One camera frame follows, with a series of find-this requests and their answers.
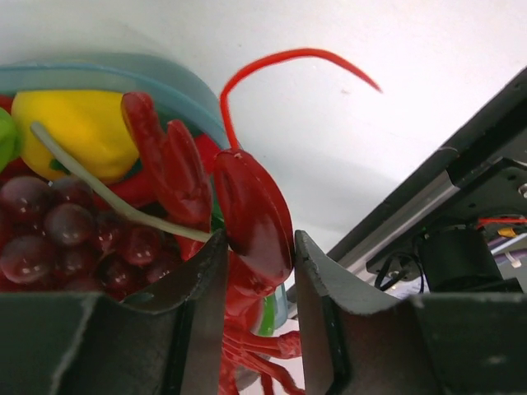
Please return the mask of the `red plastic lobster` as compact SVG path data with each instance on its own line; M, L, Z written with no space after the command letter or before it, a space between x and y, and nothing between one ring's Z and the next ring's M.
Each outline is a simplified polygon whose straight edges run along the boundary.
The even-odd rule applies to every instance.
M210 168L204 167L189 130L179 120L162 127L152 98L144 92L125 93L121 112L149 178L157 201L177 225L209 232L212 210L223 217L229 274L219 391L235 394L239 367L259 374L263 391L280 383L286 393L298 394L290 373L279 361L301 355L297 331L261 337L251 331L253 313L291 274L295 245L291 215L284 196L269 172L240 147L228 96L244 78L258 70L295 58L321 58L366 83L360 68L323 49L290 49L272 53L242 67L225 84L219 105L229 147L219 151Z

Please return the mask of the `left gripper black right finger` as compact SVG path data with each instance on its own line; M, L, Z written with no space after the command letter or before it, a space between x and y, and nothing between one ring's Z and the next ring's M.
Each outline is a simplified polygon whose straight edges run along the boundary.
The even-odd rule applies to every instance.
M305 231L295 239L307 393L525 393L524 294L400 300L338 265Z

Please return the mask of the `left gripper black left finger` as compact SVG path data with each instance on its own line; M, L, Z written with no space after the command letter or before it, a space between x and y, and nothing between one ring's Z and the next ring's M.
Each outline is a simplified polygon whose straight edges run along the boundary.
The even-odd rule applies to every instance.
M3 294L2 393L216 393L226 278L219 230L188 262L123 301L94 292Z

